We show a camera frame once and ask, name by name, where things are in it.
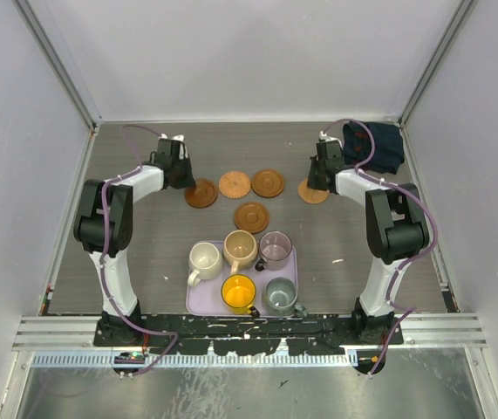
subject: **plastic tray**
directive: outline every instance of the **plastic tray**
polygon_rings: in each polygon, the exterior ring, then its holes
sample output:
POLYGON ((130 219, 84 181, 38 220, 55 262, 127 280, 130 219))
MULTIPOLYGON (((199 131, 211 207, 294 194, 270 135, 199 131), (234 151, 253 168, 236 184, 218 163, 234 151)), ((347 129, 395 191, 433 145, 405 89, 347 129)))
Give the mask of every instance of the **plastic tray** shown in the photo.
MULTIPOLYGON (((205 240, 214 244, 219 251, 223 251, 223 241, 205 240)), ((241 269, 239 273, 251 278, 256 285, 255 307, 260 312, 261 317, 278 317, 270 315, 268 310, 263 307, 263 292, 266 285, 277 277, 287 278, 295 284, 297 289, 297 252, 295 247, 288 256, 288 264, 279 271, 269 271, 265 269, 259 272, 255 269, 255 262, 246 269, 241 269)), ((237 316, 233 314, 222 300, 222 285, 229 278, 231 267, 226 260, 223 260, 222 273, 214 279, 202 280, 197 286, 189 286, 187 289, 187 310, 195 316, 237 316)))

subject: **white mug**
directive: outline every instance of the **white mug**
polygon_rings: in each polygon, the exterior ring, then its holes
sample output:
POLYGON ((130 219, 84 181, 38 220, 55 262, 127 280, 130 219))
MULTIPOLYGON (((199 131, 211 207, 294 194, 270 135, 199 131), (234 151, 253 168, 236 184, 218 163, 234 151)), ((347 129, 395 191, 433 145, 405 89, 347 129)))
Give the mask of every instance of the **white mug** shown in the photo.
POLYGON ((201 280, 217 278, 222 272, 222 253, 211 243, 197 243, 188 255, 188 266, 188 286, 197 286, 201 280))

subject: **mug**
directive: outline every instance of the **mug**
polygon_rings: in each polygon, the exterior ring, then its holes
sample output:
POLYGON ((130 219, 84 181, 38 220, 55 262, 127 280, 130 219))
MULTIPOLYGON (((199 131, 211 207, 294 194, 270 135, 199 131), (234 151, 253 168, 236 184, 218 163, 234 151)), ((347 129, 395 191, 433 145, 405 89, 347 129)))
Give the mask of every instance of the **mug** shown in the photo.
POLYGON ((257 254, 256 240, 248 231, 236 230, 225 237, 223 256, 231 265, 231 275, 235 275, 242 268, 248 268, 257 254))
POLYGON ((274 278, 263 292, 263 304, 270 314, 287 317, 295 314, 297 317, 307 317, 309 312, 297 303, 297 289, 287 278, 274 278))
POLYGON ((225 280, 222 285, 223 302, 235 314, 250 314, 260 317, 255 302, 256 285, 245 275, 236 274, 225 280))
POLYGON ((260 260, 256 262, 255 269, 263 271, 279 271, 288 263, 293 245, 290 238, 281 231, 266 233, 258 242, 260 260))
POLYGON ((202 279, 214 279, 222 272, 222 254, 211 243, 197 243, 188 255, 188 266, 188 286, 197 286, 202 279))

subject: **gray table surface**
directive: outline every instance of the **gray table surface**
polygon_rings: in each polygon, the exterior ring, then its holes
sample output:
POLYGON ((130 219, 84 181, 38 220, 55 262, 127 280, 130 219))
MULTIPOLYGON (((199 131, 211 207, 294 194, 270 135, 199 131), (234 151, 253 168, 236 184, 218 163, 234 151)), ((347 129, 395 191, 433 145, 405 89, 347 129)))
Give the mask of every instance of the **gray table surface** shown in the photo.
MULTIPOLYGON (((349 313, 363 291, 372 255, 365 239, 365 211, 347 198, 330 195, 321 204, 305 203, 297 185, 308 175, 309 157, 324 123, 182 123, 153 127, 168 135, 184 134, 194 177, 218 183, 222 174, 241 170, 252 176, 262 168, 279 170, 284 192, 264 199, 254 192, 239 200, 219 196, 207 209, 193 209, 182 190, 167 189, 147 196, 134 207, 134 234, 129 247, 133 288, 144 313, 184 313, 188 253, 200 240, 223 240, 236 230, 235 209, 245 202, 266 205, 267 230, 287 233, 297 248, 299 299, 313 313, 349 313)), ((157 139, 129 130, 147 159, 157 139)), ((86 178, 105 179, 136 166, 120 138, 119 126, 104 125, 93 147, 86 178)), ((404 165, 387 180, 408 182, 404 165)), ((65 248, 50 313, 99 313, 102 297, 90 258, 71 236, 65 248)), ((397 298, 420 312, 446 311, 431 258, 407 271, 397 298)))

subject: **towel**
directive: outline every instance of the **towel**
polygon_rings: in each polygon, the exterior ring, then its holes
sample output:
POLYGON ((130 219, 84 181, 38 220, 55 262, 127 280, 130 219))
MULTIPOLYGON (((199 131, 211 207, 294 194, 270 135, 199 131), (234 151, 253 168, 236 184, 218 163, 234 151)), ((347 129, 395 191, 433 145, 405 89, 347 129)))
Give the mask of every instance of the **towel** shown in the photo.
MULTIPOLYGON (((404 140, 399 128, 379 122, 365 123, 374 136, 374 156, 363 168, 377 173, 398 173, 399 165, 405 161, 404 140)), ((371 153, 371 142, 367 132, 358 124, 350 122, 343 127, 345 164, 357 164, 371 153)))

